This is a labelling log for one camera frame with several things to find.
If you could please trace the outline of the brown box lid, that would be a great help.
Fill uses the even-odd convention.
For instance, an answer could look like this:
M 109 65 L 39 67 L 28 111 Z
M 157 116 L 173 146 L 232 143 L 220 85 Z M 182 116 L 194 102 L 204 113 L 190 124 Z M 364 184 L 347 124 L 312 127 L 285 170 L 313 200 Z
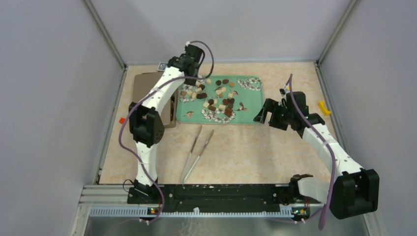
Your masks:
M 132 102 L 137 103 L 156 85 L 163 72 L 148 72 L 134 77 Z

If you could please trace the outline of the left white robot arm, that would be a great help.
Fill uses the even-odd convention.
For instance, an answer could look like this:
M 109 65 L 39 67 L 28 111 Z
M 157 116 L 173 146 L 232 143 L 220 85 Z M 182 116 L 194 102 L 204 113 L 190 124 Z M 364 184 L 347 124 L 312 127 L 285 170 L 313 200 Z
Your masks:
M 132 103 L 129 107 L 129 130 L 137 148 L 138 172 L 134 189 L 145 203 L 157 199 L 156 149 L 162 140 L 165 127 L 161 118 L 162 110 L 182 84 L 195 85 L 201 61 L 205 52 L 198 46 L 187 43 L 185 52 L 172 57 L 143 102 Z

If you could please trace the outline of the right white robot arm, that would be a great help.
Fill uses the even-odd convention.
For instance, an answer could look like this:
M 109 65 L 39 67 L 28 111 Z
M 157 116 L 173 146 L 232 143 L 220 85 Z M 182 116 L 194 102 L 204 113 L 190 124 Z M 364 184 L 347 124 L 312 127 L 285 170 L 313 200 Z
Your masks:
M 375 212 L 379 203 L 380 177 L 374 169 L 356 162 L 332 136 L 324 119 L 310 113 L 306 95 L 292 91 L 290 85 L 280 89 L 281 100 L 266 99 L 254 121 L 265 123 L 271 114 L 270 127 L 291 128 L 316 152 L 330 173 L 326 182 L 304 174 L 294 176 L 289 198 L 301 203 L 307 197 L 324 204 L 321 220 L 332 213 L 337 219 Z

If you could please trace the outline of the brown rectangular chocolate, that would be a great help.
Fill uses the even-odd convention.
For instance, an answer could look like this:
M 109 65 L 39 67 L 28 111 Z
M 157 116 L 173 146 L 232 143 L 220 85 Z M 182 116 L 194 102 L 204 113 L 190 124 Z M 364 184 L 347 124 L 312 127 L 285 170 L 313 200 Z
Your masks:
M 224 114 L 225 114 L 227 117 L 231 117 L 231 116 L 232 116 L 232 114 L 233 114 L 233 111 L 232 111 L 232 110 L 230 110 L 230 109 L 226 109 Z

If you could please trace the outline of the brown chocolate box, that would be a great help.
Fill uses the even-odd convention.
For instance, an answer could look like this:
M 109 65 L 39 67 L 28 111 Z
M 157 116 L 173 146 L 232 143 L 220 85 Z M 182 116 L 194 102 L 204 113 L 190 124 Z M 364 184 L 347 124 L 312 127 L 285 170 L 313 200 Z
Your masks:
M 176 127 L 176 112 L 178 104 L 178 91 L 176 90 L 162 109 L 160 116 L 165 128 Z

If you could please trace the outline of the blue playing card deck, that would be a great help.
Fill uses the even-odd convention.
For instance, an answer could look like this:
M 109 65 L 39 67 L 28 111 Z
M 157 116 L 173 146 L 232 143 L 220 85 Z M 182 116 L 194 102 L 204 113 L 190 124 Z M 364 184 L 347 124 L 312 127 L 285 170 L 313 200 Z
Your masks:
M 167 68 L 167 62 L 160 62 L 157 68 L 158 72 L 162 72 L 165 71 L 165 69 Z

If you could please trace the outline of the green floral tray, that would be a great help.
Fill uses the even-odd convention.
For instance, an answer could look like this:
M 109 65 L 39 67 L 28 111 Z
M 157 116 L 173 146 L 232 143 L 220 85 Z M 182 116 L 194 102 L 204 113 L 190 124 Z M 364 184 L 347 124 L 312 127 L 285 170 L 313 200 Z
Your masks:
M 176 118 L 189 124 L 254 124 L 264 101 L 257 76 L 210 76 L 179 88 Z M 224 114 L 226 109 L 233 111 L 231 117 Z

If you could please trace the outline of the yellow block near wall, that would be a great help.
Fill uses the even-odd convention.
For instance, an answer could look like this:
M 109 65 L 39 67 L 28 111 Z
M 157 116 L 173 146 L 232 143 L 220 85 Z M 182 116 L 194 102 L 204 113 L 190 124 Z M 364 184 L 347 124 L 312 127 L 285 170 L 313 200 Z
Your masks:
M 318 103 L 318 107 L 321 111 L 321 113 L 325 116 L 325 117 L 329 117 L 331 115 L 331 111 L 326 107 L 326 103 L 325 101 L 320 101 Z

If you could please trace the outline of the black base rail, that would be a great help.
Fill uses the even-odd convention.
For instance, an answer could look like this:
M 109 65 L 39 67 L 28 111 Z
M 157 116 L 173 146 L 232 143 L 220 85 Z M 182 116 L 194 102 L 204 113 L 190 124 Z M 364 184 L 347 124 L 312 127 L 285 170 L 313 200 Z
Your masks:
M 129 188 L 128 204 L 161 206 L 163 213 L 275 213 L 306 198 L 284 184 L 164 184 L 143 193 Z

